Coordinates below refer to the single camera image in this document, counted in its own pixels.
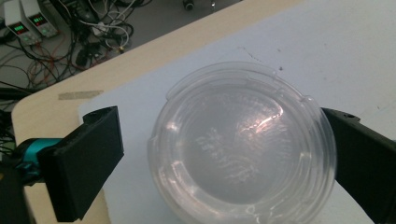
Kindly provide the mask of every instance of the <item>electrical cable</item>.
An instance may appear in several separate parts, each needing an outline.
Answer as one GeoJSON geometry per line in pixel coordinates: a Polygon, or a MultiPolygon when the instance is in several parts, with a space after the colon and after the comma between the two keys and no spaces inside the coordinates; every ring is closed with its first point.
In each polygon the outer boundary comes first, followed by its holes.
{"type": "Polygon", "coordinates": [[[128,33],[125,29],[123,29],[122,27],[114,26],[114,25],[100,25],[100,24],[94,24],[94,23],[89,23],[89,22],[85,22],[85,21],[80,21],[80,22],[83,23],[83,24],[86,24],[86,25],[90,25],[91,27],[97,27],[97,26],[99,26],[99,27],[104,27],[104,28],[112,28],[112,29],[120,29],[120,30],[122,30],[122,31],[125,33],[125,36],[126,36],[125,38],[126,38],[126,40],[125,40],[125,41],[122,41],[123,43],[121,43],[119,47],[110,46],[110,45],[108,44],[107,40],[106,40],[106,44],[107,44],[110,48],[112,48],[112,49],[121,49],[121,48],[124,48],[124,47],[128,44],[128,42],[129,42],[129,33],[128,33]]]}

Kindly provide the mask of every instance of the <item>power supply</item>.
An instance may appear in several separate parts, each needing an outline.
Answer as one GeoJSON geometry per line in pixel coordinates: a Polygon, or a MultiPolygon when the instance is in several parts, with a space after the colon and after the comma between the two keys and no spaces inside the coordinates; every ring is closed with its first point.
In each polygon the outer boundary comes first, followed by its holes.
{"type": "Polygon", "coordinates": [[[58,34],[55,21],[42,1],[21,0],[21,3],[26,18],[43,36],[51,37],[58,34]]]}
{"type": "Polygon", "coordinates": [[[40,33],[26,19],[20,0],[4,3],[6,27],[11,30],[23,43],[33,45],[41,42],[40,33]]]}

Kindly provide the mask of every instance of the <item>clear plastic container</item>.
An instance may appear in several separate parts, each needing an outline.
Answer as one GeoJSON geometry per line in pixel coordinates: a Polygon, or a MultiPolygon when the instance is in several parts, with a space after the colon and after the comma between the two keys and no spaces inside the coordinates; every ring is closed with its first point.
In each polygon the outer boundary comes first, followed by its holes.
{"type": "Polygon", "coordinates": [[[158,190],[186,223],[307,223],[334,182],[325,115],[255,63],[219,63],[169,91],[148,143],[158,190]]]}

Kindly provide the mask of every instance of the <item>table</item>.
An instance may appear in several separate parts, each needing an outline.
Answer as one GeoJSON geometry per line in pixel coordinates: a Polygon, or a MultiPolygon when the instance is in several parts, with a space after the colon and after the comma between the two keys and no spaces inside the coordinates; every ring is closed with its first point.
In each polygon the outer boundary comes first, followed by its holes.
{"type": "MultiPolygon", "coordinates": [[[[12,112],[17,144],[34,137],[66,136],[79,125],[78,106],[93,96],[302,1],[242,1],[23,99],[12,112]]],[[[56,223],[45,186],[27,187],[26,193],[37,223],[56,223]]],[[[110,223],[102,192],[84,220],[77,223],[110,223]]]]}

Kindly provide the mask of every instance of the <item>green digital display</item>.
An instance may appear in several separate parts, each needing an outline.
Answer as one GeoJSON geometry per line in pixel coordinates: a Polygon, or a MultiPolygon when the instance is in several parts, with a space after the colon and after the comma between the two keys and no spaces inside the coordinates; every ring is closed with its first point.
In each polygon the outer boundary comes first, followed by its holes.
{"type": "Polygon", "coordinates": [[[29,20],[36,26],[40,26],[44,23],[47,23],[46,18],[43,17],[43,15],[41,15],[41,13],[37,13],[31,17],[29,17],[29,20]]]}
{"type": "Polygon", "coordinates": [[[40,22],[40,21],[43,21],[43,20],[44,20],[43,17],[37,17],[37,18],[33,19],[34,22],[40,22]]]}
{"type": "Polygon", "coordinates": [[[28,32],[29,30],[24,26],[21,22],[12,24],[8,26],[15,34],[20,35],[25,32],[28,32]]]}

